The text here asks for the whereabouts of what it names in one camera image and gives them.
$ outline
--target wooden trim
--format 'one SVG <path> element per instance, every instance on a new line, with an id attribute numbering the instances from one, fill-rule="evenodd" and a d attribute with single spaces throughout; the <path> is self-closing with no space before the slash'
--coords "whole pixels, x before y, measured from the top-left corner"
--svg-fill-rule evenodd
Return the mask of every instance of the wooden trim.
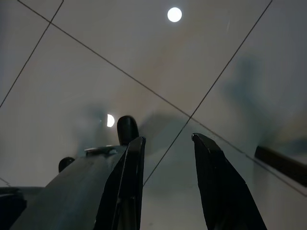
<path id="1" fill-rule="evenodd" d="M 260 146 L 256 149 L 255 157 L 307 187 L 307 165 Z"/>

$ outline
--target glossy surface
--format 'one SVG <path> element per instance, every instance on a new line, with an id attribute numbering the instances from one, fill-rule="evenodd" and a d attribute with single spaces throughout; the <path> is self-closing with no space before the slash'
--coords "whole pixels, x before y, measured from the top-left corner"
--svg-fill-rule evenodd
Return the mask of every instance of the glossy surface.
<path id="1" fill-rule="evenodd" d="M 107 114 L 115 122 L 133 116 L 147 137 L 145 179 L 188 120 L 50 26 L 0 109 L 0 175 L 12 185 L 45 186 L 62 158 L 117 145 L 116 125 L 107 127 Z"/>
<path id="2" fill-rule="evenodd" d="M 48 23 L 17 1 L 0 1 L 0 104 Z"/>
<path id="3" fill-rule="evenodd" d="M 51 20 L 57 12 L 63 0 L 20 0 L 26 6 L 33 9 L 48 20 Z"/>
<path id="4" fill-rule="evenodd" d="M 302 194 L 194 121 L 144 186 L 141 229 L 206 229 L 191 140 L 194 132 L 213 139 L 224 151 L 248 185 L 267 229 L 305 229 L 307 200 Z"/>
<path id="5" fill-rule="evenodd" d="M 193 116 L 251 157 L 258 145 L 307 156 L 306 6 L 273 1 Z"/>
<path id="6" fill-rule="evenodd" d="M 191 115 L 269 2 L 65 0 L 53 22 Z"/>
<path id="7" fill-rule="evenodd" d="M 50 20 L 61 1 L 23 3 Z M 1 1 L 2 98 L 33 55 L 0 108 L 0 178 L 45 186 L 62 158 L 117 145 L 116 123 L 131 115 L 147 138 L 142 229 L 206 228 L 191 141 L 201 132 L 246 180 L 268 229 L 305 230 L 306 189 L 252 160 L 257 145 L 305 137 L 306 3 L 276 0 L 253 28 L 269 3 L 65 0 L 34 50 L 48 22 Z"/>

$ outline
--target grout line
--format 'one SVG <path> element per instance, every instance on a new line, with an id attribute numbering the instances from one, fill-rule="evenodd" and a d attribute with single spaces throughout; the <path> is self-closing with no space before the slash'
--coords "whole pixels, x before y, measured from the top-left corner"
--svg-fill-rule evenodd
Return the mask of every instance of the grout line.
<path id="1" fill-rule="evenodd" d="M 254 163 L 256 163 L 258 166 L 260 166 L 261 168 L 267 170 L 268 172 L 270 172 L 272 175 L 274 175 L 276 178 L 278 178 L 279 180 L 281 180 L 282 182 L 284 182 L 286 185 L 288 185 L 289 187 L 291 187 L 292 189 L 294 189 L 295 191 L 297 191 L 299 194 L 303 195 L 304 197 L 307 197 L 307 195 L 305 195 L 303 192 L 301 192 L 299 189 L 295 188 L 292 184 L 290 184 L 289 182 L 285 181 L 283 178 L 281 178 L 279 175 L 277 175 L 276 173 L 272 172 L 271 170 L 269 170 L 267 167 L 265 167 L 264 165 L 262 165 L 260 162 L 256 161 L 254 158 L 248 156 L 247 154 L 245 154 L 247 158 L 249 158 L 251 161 L 253 161 Z"/>
<path id="2" fill-rule="evenodd" d="M 22 5 L 24 5 L 26 8 L 28 8 L 29 10 L 31 10 L 33 13 L 37 14 L 38 16 L 40 16 L 41 18 L 45 19 L 47 22 L 50 23 L 50 21 L 45 18 L 43 15 L 37 13 L 36 11 L 34 11 L 32 8 L 30 8 L 29 6 L 27 6 L 26 4 L 24 4 L 21 0 L 17 0 L 19 3 L 21 3 Z"/>
<path id="3" fill-rule="evenodd" d="M 146 85 L 144 85 L 143 83 L 141 83 L 140 81 L 138 81 L 137 79 L 135 79 L 134 77 L 132 77 L 130 74 L 128 74 L 127 72 L 125 72 L 124 70 L 122 70 L 121 68 L 119 68 L 118 66 L 116 66 L 115 64 L 113 64 L 111 61 L 107 60 L 105 57 L 101 56 L 100 54 L 98 54 L 97 52 L 95 52 L 93 49 L 91 49 L 90 47 L 88 47 L 86 44 L 82 43 L 81 41 L 79 41 L 78 39 L 76 39 L 75 37 L 73 37 L 72 35 L 70 35 L 69 33 L 67 33 L 66 31 L 64 31 L 63 29 L 61 29 L 60 27 L 58 27 L 57 25 L 55 25 L 54 23 L 52 23 L 54 17 L 56 16 L 57 12 L 59 11 L 59 8 L 56 12 L 56 14 L 53 16 L 53 18 L 51 19 L 51 21 L 49 21 L 47 18 L 45 18 L 44 16 L 42 16 L 41 14 L 37 13 L 35 10 L 33 10 L 32 8 L 30 8 L 29 6 L 25 5 L 24 3 L 22 3 L 20 0 L 17 0 L 18 2 L 20 2 L 22 5 L 24 5 L 25 7 L 27 7 L 28 9 L 30 9 L 32 12 L 36 13 L 38 16 L 42 17 L 43 19 L 45 19 L 47 22 L 51 23 L 54 27 L 58 28 L 59 30 L 61 30 L 64 34 L 66 34 L 67 36 L 69 36 L 70 38 L 72 38 L 73 40 L 75 40 L 76 42 L 78 42 L 79 44 L 81 44 L 82 46 L 84 46 L 85 48 L 89 49 L 90 51 L 92 51 L 94 54 L 96 54 L 97 56 L 99 56 L 100 58 L 102 58 L 104 61 L 106 61 L 107 63 L 109 63 L 110 65 L 112 65 L 113 67 L 115 67 L 116 69 L 118 69 L 119 71 L 121 71 L 122 73 L 124 73 L 125 75 L 127 75 L 128 77 L 130 77 L 131 79 L 135 80 L 137 83 L 139 83 L 141 86 L 145 87 L 146 89 L 148 89 L 150 92 L 152 92 L 154 95 L 158 96 L 159 98 L 161 98 L 163 101 L 165 101 L 166 103 L 170 104 L 172 107 L 176 108 L 177 110 L 179 110 L 180 112 L 182 112 L 184 115 L 189 116 L 186 112 L 184 112 L 183 110 L 179 109 L 177 106 L 175 106 L 174 104 L 170 103 L 167 99 L 165 99 L 164 97 L 160 96 L 159 94 L 157 94 L 155 91 L 153 91 L 152 89 L 150 89 L 149 87 L 147 87 Z"/>
<path id="4" fill-rule="evenodd" d="M 152 89 L 150 89 L 149 87 L 147 87 L 146 85 L 144 85 L 143 83 L 141 83 L 139 80 L 135 79 L 134 77 L 132 77 L 130 74 L 128 74 L 127 72 L 125 72 L 124 70 L 122 70 L 121 68 L 119 68 L 118 66 L 116 66 L 115 64 L 113 64 L 112 62 L 110 62 L 109 60 L 107 60 L 105 57 L 101 56 L 100 54 L 98 54 L 96 51 L 94 51 L 93 49 L 91 49 L 90 47 L 88 47 L 87 45 L 85 45 L 84 43 L 80 42 L 78 39 L 76 39 L 75 37 L 73 37 L 72 35 L 70 35 L 69 33 L 67 33 L 66 31 L 64 31 L 63 29 L 61 29 L 60 27 L 58 27 L 57 25 L 55 25 L 54 23 L 51 23 L 54 27 L 58 28 L 59 30 L 61 30 L 64 34 L 66 34 L 67 36 L 69 36 L 70 38 L 72 38 L 73 40 L 75 40 L 76 42 L 78 42 L 79 44 L 81 44 L 82 46 L 84 46 L 85 48 L 89 49 L 90 51 L 92 51 L 94 54 L 96 54 L 97 56 L 99 56 L 100 58 L 102 58 L 104 61 L 106 61 L 107 63 L 109 63 L 111 66 L 115 67 L 116 69 L 118 69 L 120 72 L 124 73 L 125 75 L 127 75 L 128 77 L 130 77 L 131 79 L 133 79 L 135 82 L 139 83 L 141 86 L 143 86 L 144 88 L 146 88 L 147 90 L 149 90 L 150 92 L 152 92 L 154 95 L 156 95 L 157 97 L 161 98 L 163 101 L 165 101 L 166 103 L 168 103 L 169 105 L 171 105 L 172 107 L 176 108 L 177 110 L 179 110 L 180 112 L 182 112 L 184 115 L 190 117 L 187 113 L 185 113 L 184 111 L 182 111 L 181 109 L 179 109 L 177 106 L 175 106 L 174 104 L 170 103 L 167 99 L 163 98 L 162 96 L 160 96 L 159 94 L 157 94 L 155 91 L 153 91 Z"/>
<path id="5" fill-rule="evenodd" d="M 223 74 L 223 72 L 225 71 L 225 69 L 228 67 L 229 63 L 232 61 L 232 59 L 235 57 L 235 55 L 237 54 L 237 52 L 239 51 L 239 49 L 242 47 L 243 43 L 246 41 L 246 39 L 248 38 L 248 36 L 250 35 L 250 33 L 253 31 L 253 29 L 255 28 L 255 26 L 258 24 L 258 22 L 260 21 L 260 19 L 262 18 L 262 16 L 264 15 L 264 13 L 267 11 L 268 7 L 270 6 L 270 4 L 272 3 L 273 0 L 270 1 L 270 3 L 267 5 L 267 7 L 264 9 L 264 11 L 262 12 L 262 14 L 260 15 L 260 17 L 257 19 L 257 21 L 255 22 L 255 24 L 253 25 L 253 27 L 251 28 L 251 30 L 249 31 L 249 33 L 246 35 L 246 37 L 243 39 L 242 43 L 239 45 L 238 49 L 236 49 L 235 53 L 232 55 L 232 57 L 230 58 L 230 60 L 228 61 L 228 63 L 226 64 L 226 66 L 224 67 L 224 69 L 222 70 L 222 72 L 220 73 L 220 75 L 217 77 L 217 79 L 214 81 L 213 85 L 210 87 L 210 89 L 207 91 L 206 95 L 203 97 L 203 99 L 201 100 L 201 102 L 199 103 L 199 105 L 196 107 L 196 109 L 194 110 L 194 112 L 192 113 L 191 117 L 193 117 L 193 115 L 195 114 L 195 112 L 198 110 L 198 108 L 200 107 L 201 103 L 205 100 L 205 98 L 207 97 L 207 95 L 210 93 L 210 91 L 212 90 L 212 88 L 214 87 L 214 85 L 216 84 L 216 82 L 219 80 L 220 76 Z"/>
<path id="6" fill-rule="evenodd" d="M 21 3 L 22 5 L 26 6 L 26 5 L 25 5 L 24 3 L 22 3 L 20 0 L 17 0 L 17 1 L 18 1 L 19 3 Z M 25 62 L 24 66 L 23 66 L 22 69 L 20 70 L 19 74 L 17 75 L 17 77 L 16 77 L 15 81 L 13 82 L 12 86 L 10 87 L 9 91 L 8 91 L 7 94 L 5 95 L 5 97 L 4 97 L 3 101 L 2 101 L 2 103 L 0 104 L 0 108 L 3 106 L 3 104 L 4 104 L 5 100 L 6 100 L 6 98 L 7 98 L 8 95 L 10 94 L 12 88 L 14 87 L 14 85 L 15 85 L 15 83 L 17 82 L 18 78 L 20 77 L 22 71 L 24 70 L 24 68 L 25 68 L 25 66 L 27 65 L 28 61 L 29 61 L 30 58 L 32 57 L 34 51 L 36 50 L 36 48 L 37 48 L 37 46 L 38 46 L 38 44 L 39 44 L 39 42 L 42 40 L 44 34 L 46 33 L 47 29 L 49 28 L 49 26 L 50 26 L 52 20 L 53 20 L 54 17 L 57 15 L 57 13 L 58 13 L 59 9 L 61 8 L 63 2 L 64 2 L 64 0 L 62 0 L 60 6 L 58 7 L 58 9 L 57 9 L 57 11 L 56 11 L 56 13 L 53 15 L 51 21 L 49 22 L 48 26 L 46 27 L 46 29 L 44 30 L 43 34 L 42 34 L 41 37 L 39 38 L 37 44 L 35 45 L 34 49 L 32 50 L 32 52 L 31 52 L 29 58 L 28 58 L 27 61 Z"/>
<path id="7" fill-rule="evenodd" d="M 154 171 L 156 170 L 156 168 L 158 167 L 158 165 L 160 164 L 160 162 L 163 160 L 163 158 L 165 157 L 165 155 L 167 154 L 167 152 L 170 150 L 170 148 L 172 147 L 172 145 L 175 143 L 175 141 L 177 140 L 177 138 L 179 137 L 180 133 L 182 132 L 182 130 L 186 127 L 186 125 L 188 124 L 188 122 L 190 121 L 191 117 L 188 118 L 187 122 L 185 123 L 185 125 L 181 128 L 181 130 L 179 131 L 179 133 L 177 134 L 177 136 L 175 137 L 175 139 L 173 140 L 173 142 L 171 143 L 171 145 L 168 147 L 168 149 L 166 150 L 166 152 L 164 153 L 164 155 L 162 156 L 162 158 L 159 160 L 159 162 L 156 164 L 156 166 L 154 167 L 154 169 L 152 170 L 152 172 L 149 174 L 149 176 L 147 177 L 146 181 L 143 183 L 143 187 L 145 186 L 146 182 L 149 180 L 149 178 L 151 177 L 151 175 L 154 173 Z"/>
<path id="8" fill-rule="evenodd" d="M 273 174 L 275 177 L 277 177 L 279 180 L 281 180 L 282 182 L 284 182 L 286 185 L 288 185 L 289 187 L 293 188 L 294 190 L 296 190 L 298 193 L 302 194 L 303 196 L 307 196 L 305 195 L 303 192 L 301 192 L 299 189 L 295 188 L 293 185 L 291 185 L 290 183 L 288 183 L 287 181 L 285 181 L 282 177 L 280 177 L 278 174 L 272 172 L 270 169 L 266 168 L 265 166 L 263 166 L 261 163 L 259 163 L 256 159 L 254 159 L 253 157 L 249 156 L 248 154 L 246 154 L 245 152 L 241 151 L 240 149 L 238 149 L 236 146 L 234 146 L 233 144 L 231 144 L 229 141 L 225 140 L 223 137 L 221 137 L 220 135 L 216 134 L 215 132 L 213 132 L 211 129 L 209 129 L 208 127 L 206 127 L 205 125 L 203 125 L 202 123 L 198 122 L 196 119 L 191 118 L 191 120 L 197 122 L 200 126 L 204 127 L 205 129 L 209 130 L 211 133 L 213 133 L 215 136 L 217 136 L 218 138 L 220 138 L 222 141 L 224 141 L 226 144 L 228 144 L 229 146 L 231 146 L 232 148 L 234 148 L 236 151 L 244 154 L 249 160 L 253 161 L 254 163 L 256 163 L 258 166 L 260 166 L 261 168 L 265 169 L 266 171 L 268 171 L 269 173 Z"/>
<path id="9" fill-rule="evenodd" d="M 30 9 L 32 12 L 34 12 L 35 14 L 37 14 L 38 16 L 42 17 L 44 20 L 46 20 L 47 22 L 49 22 L 49 25 L 47 26 L 46 30 L 49 28 L 50 24 L 52 24 L 53 26 L 55 26 L 56 28 L 58 28 L 59 30 L 61 30 L 63 33 L 65 33 L 67 36 L 71 37 L 73 40 L 75 40 L 76 42 L 78 42 L 79 44 L 81 44 L 82 46 L 84 46 L 85 48 L 89 49 L 90 51 L 92 51 L 94 54 L 98 55 L 100 58 L 102 58 L 104 61 L 106 61 L 107 63 L 109 63 L 110 65 L 112 65 L 113 67 L 117 68 L 119 71 L 121 71 L 122 73 L 124 73 L 125 75 L 127 75 L 128 77 L 130 77 L 131 79 L 135 80 L 137 83 L 139 83 L 141 86 L 145 87 L 146 89 L 148 89 L 149 91 L 151 91 L 153 94 L 155 94 L 156 96 L 158 96 L 159 98 L 161 98 L 162 100 L 164 100 L 166 103 L 170 104 L 171 106 L 173 106 L 174 108 L 176 108 L 177 110 L 179 110 L 180 112 L 182 112 L 184 115 L 189 116 L 187 113 L 185 113 L 184 111 L 182 111 L 181 109 L 179 109 L 177 106 L 173 105 L 172 103 L 170 103 L 168 100 L 166 100 L 165 98 L 163 98 L 162 96 L 160 96 L 159 94 L 157 94 L 156 92 L 154 92 L 152 89 L 148 88 L 146 85 L 144 85 L 143 83 L 141 83 L 140 81 L 138 81 L 137 79 L 135 79 L 134 77 L 132 77 L 131 75 L 129 75 L 127 72 L 125 72 L 124 70 L 122 70 L 121 68 L 117 67 L 115 64 L 113 64 L 112 62 L 110 62 L 109 60 L 107 60 L 106 58 L 104 58 L 103 56 L 101 56 L 100 54 L 98 54 L 97 52 L 95 52 L 94 50 L 92 50 L 90 47 L 88 47 L 87 45 L 83 44 L 82 42 L 80 42 L 79 40 L 77 40 L 76 38 L 74 38 L 73 36 L 71 36 L 70 34 L 68 34 L 67 32 L 65 32 L 64 30 L 62 30 L 61 28 L 59 28 L 57 25 L 55 25 L 54 23 L 52 23 L 53 19 L 55 18 L 56 14 L 58 13 L 58 11 L 60 10 L 64 0 L 62 0 L 60 6 L 58 7 L 56 13 L 53 15 L 51 21 L 49 21 L 47 18 L 45 18 L 44 16 L 42 16 L 41 14 L 37 13 L 36 11 L 34 11 L 32 8 L 30 8 L 29 6 L 25 5 L 23 2 L 21 2 L 21 0 L 17 0 L 18 2 L 20 2 L 22 5 L 24 5 L 25 7 L 27 7 L 28 9 Z M 239 51 L 239 49 L 242 47 L 243 43 L 246 41 L 247 37 L 250 35 L 250 33 L 252 32 L 252 30 L 255 28 L 255 26 L 257 25 L 257 23 L 259 22 L 259 20 L 261 19 L 261 17 L 264 15 L 264 13 L 266 12 L 266 10 L 268 9 L 268 7 L 270 6 L 270 4 L 272 3 L 272 0 L 270 1 L 270 3 L 267 5 L 267 7 L 265 8 L 265 10 L 262 12 L 262 14 L 260 15 L 260 17 L 257 19 L 257 21 L 255 22 L 255 24 L 253 25 L 253 27 L 251 28 L 251 30 L 249 31 L 249 33 L 246 35 L 246 37 L 244 38 L 244 40 L 242 41 L 242 43 L 240 44 L 240 46 L 238 47 L 238 49 L 235 51 L 235 53 L 233 54 L 233 56 L 230 58 L 230 60 L 228 61 L 228 63 L 226 64 L 226 66 L 223 68 L 222 72 L 219 74 L 219 76 L 217 77 L 217 79 L 214 81 L 213 85 L 210 87 L 210 89 L 207 91 L 207 93 L 205 94 L 204 98 L 201 100 L 201 102 L 199 103 L 199 105 L 196 107 L 196 109 L 194 110 L 194 112 L 192 113 L 191 116 L 189 116 L 188 121 L 185 123 L 185 125 L 182 127 L 182 129 L 179 131 L 179 133 L 177 134 L 177 136 L 175 137 L 175 139 L 173 140 L 173 142 L 171 143 L 171 145 L 168 147 L 168 149 L 166 150 L 165 154 L 162 156 L 162 158 L 160 159 L 160 161 L 156 164 L 155 168 L 153 169 L 153 171 L 150 173 L 150 175 L 148 176 L 148 178 L 146 179 L 146 181 L 144 182 L 143 186 L 145 186 L 145 184 L 147 183 L 147 181 L 149 180 L 149 178 L 151 177 L 151 175 L 153 174 L 153 172 L 156 170 L 156 168 L 158 167 L 158 165 L 160 164 L 160 162 L 162 161 L 162 159 L 164 158 L 164 156 L 167 154 L 167 152 L 170 150 L 170 148 L 172 147 L 172 145 L 175 143 L 175 141 L 177 140 L 177 138 L 179 137 L 180 133 L 182 132 L 182 130 L 185 128 L 185 126 L 188 124 L 188 122 L 190 121 L 190 119 L 194 120 L 195 122 L 199 123 L 202 127 L 204 127 L 205 129 L 209 130 L 210 132 L 212 132 L 215 136 L 219 137 L 220 139 L 222 139 L 224 142 L 226 142 L 228 145 L 230 145 L 232 148 L 236 149 L 238 152 L 246 155 L 250 160 L 252 160 L 253 162 L 255 162 L 256 164 L 258 164 L 260 167 L 264 168 L 265 170 L 267 170 L 268 172 L 270 172 L 271 174 L 273 174 L 274 176 L 276 176 L 278 179 L 280 179 L 281 181 L 283 181 L 285 184 L 287 184 L 288 186 L 290 186 L 291 188 L 295 189 L 297 192 L 299 192 L 300 194 L 304 195 L 301 191 L 299 191 L 298 189 L 296 189 L 295 187 L 293 187 L 292 185 L 290 185 L 288 182 L 284 181 L 281 177 L 279 177 L 278 175 L 276 175 L 275 173 L 273 173 L 272 171 L 270 171 L 269 169 L 267 169 L 266 167 L 264 167 L 263 165 L 261 165 L 259 162 L 255 161 L 253 158 L 251 158 L 250 156 L 248 156 L 246 153 L 244 153 L 243 151 L 241 151 L 240 149 L 238 149 L 237 147 L 235 147 L 234 145 L 232 145 L 229 141 L 225 140 L 224 138 L 222 138 L 221 136 L 217 135 L 216 133 L 214 133 L 212 130 L 208 129 L 206 126 L 204 126 L 203 124 L 201 124 L 200 122 L 198 122 L 197 120 L 195 120 L 193 117 L 193 115 L 195 114 L 195 112 L 198 110 L 198 108 L 200 107 L 201 103 L 204 101 L 204 99 L 207 97 L 207 95 L 209 94 L 209 92 L 211 91 L 211 89 L 213 88 L 213 86 L 216 84 L 216 82 L 219 80 L 220 76 L 222 75 L 222 73 L 225 71 L 225 69 L 227 68 L 227 66 L 229 65 L 229 63 L 232 61 L 232 59 L 234 58 L 234 56 L 237 54 L 237 52 Z M 42 39 L 43 35 L 45 34 L 46 30 L 43 32 L 41 38 L 39 39 L 38 43 L 40 42 L 40 40 Z M 30 57 L 32 56 L 32 54 L 34 53 L 38 43 L 36 44 L 34 50 L 32 51 Z M 23 66 L 22 70 L 20 71 L 20 73 L 18 74 L 16 80 L 14 81 L 12 87 L 10 88 L 10 90 L 8 91 L 7 95 L 5 96 L 3 102 L 0 105 L 0 108 L 2 107 L 5 99 L 7 98 L 8 94 L 10 93 L 10 91 L 12 90 L 14 84 L 16 83 L 17 79 L 19 78 L 21 72 L 23 71 L 23 69 L 25 68 L 27 62 L 29 61 L 29 59 L 26 61 L 25 65 Z"/>
<path id="10" fill-rule="evenodd" d="M 1 177 L 0 177 L 0 181 L 3 181 L 8 187 L 11 186 L 10 183 L 8 183 L 6 180 L 2 179 Z"/>
<path id="11" fill-rule="evenodd" d="M 213 85 L 210 87 L 210 89 L 207 91 L 207 93 L 205 94 L 204 98 L 201 100 L 201 102 L 199 103 L 199 105 L 196 107 L 196 109 L 194 110 L 194 112 L 192 113 L 191 116 L 189 116 L 188 121 L 186 122 L 186 124 L 183 126 L 183 128 L 180 130 L 180 132 L 178 133 L 178 135 L 175 137 L 174 141 L 172 142 L 172 144 L 168 147 L 168 149 L 166 150 L 165 154 L 162 156 L 162 158 L 160 159 L 160 161 L 157 163 L 157 165 L 155 166 L 155 168 L 153 169 L 153 171 L 150 173 L 149 177 L 147 178 L 147 180 L 145 181 L 145 183 L 143 184 L 143 186 L 145 186 L 146 182 L 149 180 L 149 178 L 151 177 L 151 175 L 153 174 L 153 172 L 156 170 L 156 168 L 158 167 L 158 165 L 160 164 L 161 160 L 164 158 L 164 156 L 167 154 L 167 152 L 169 151 L 169 149 L 172 147 L 172 145 L 174 144 L 174 142 L 176 141 L 176 139 L 178 138 L 178 136 L 180 135 L 180 133 L 182 132 L 182 130 L 184 129 L 184 127 L 187 125 L 187 123 L 190 121 L 190 119 L 192 119 L 193 115 L 195 114 L 195 112 L 198 110 L 198 108 L 200 107 L 201 103 L 205 100 L 205 98 L 207 97 L 207 95 L 209 94 L 209 92 L 211 91 L 211 89 L 213 88 L 213 86 L 216 84 L 216 82 L 219 80 L 220 76 L 222 75 L 222 73 L 225 71 L 225 69 L 227 68 L 227 66 L 229 65 L 229 63 L 232 61 L 232 59 L 234 58 L 234 56 L 237 54 L 237 52 L 239 51 L 239 49 L 242 47 L 243 43 L 246 41 L 247 37 L 250 35 L 250 33 L 252 32 L 252 30 L 255 28 L 255 26 L 257 25 L 257 23 L 260 21 L 261 17 L 264 15 L 264 13 L 266 12 L 266 10 L 268 9 L 268 7 L 270 6 L 270 4 L 272 3 L 272 0 L 270 1 L 270 3 L 267 5 L 267 7 L 264 9 L 264 11 L 262 12 L 262 14 L 260 15 L 260 17 L 257 19 L 257 21 L 255 22 L 255 24 L 253 25 L 253 27 L 251 28 L 251 30 L 249 31 L 249 33 L 246 35 L 246 37 L 243 39 L 242 43 L 240 44 L 240 46 L 238 47 L 238 49 L 235 51 L 235 53 L 232 55 L 232 57 L 230 58 L 230 60 L 228 61 L 228 63 L 226 64 L 226 66 L 224 67 L 224 69 L 222 70 L 222 72 L 219 74 L 219 76 L 217 77 L 217 79 L 214 81 Z"/>

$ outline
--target black plastic part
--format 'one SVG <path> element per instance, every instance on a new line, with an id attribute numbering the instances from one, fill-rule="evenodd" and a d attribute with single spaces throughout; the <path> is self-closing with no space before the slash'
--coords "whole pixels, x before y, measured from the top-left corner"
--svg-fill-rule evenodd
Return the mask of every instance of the black plastic part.
<path id="1" fill-rule="evenodd" d="M 63 171 L 68 165 L 74 162 L 74 158 L 72 157 L 65 157 L 59 162 L 59 173 Z"/>
<path id="2" fill-rule="evenodd" d="M 266 147 L 258 146 L 255 157 L 275 168 L 302 186 L 307 187 L 307 165 Z"/>
<path id="3" fill-rule="evenodd" d="M 27 206 L 18 188 L 0 188 L 0 229 L 8 230 Z"/>
<path id="4" fill-rule="evenodd" d="M 134 139 L 109 176 L 94 230 L 139 230 L 146 139 Z"/>
<path id="5" fill-rule="evenodd" d="M 122 116 L 117 122 L 117 133 L 120 145 L 129 145 L 131 141 L 139 137 L 136 121 L 132 116 Z"/>
<path id="6" fill-rule="evenodd" d="M 266 230 L 245 181 L 219 146 L 203 134 L 192 140 L 208 230 Z"/>

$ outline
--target round light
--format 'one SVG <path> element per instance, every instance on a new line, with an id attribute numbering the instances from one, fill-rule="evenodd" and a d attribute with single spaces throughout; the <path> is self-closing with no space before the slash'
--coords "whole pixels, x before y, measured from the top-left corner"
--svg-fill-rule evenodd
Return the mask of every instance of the round light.
<path id="1" fill-rule="evenodd" d="M 171 22 L 176 23 L 181 19 L 182 12 L 179 8 L 173 7 L 168 11 L 167 17 Z"/>
<path id="2" fill-rule="evenodd" d="M 115 123 L 114 117 L 110 114 L 107 115 L 107 123 L 106 126 L 112 127 Z"/>

